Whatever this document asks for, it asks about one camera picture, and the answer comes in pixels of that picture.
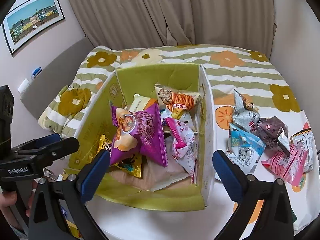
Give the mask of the person left hand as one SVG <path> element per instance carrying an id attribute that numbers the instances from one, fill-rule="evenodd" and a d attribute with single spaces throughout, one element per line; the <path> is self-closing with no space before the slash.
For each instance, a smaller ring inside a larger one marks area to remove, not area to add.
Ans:
<path id="1" fill-rule="evenodd" d="M 33 180 L 31 183 L 31 192 L 28 199 L 28 208 L 25 212 L 27 217 L 30 217 L 31 213 L 31 207 L 33 204 L 33 199 L 35 196 L 35 190 L 37 189 L 37 181 Z M 1 212 L 3 213 L 4 217 L 6 218 L 7 222 L 15 227 L 18 230 L 22 230 L 20 223 L 12 213 L 10 207 L 15 205 L 17 201 L 17 193 L 15 191 L 13 192 L 1 192 Z"/>

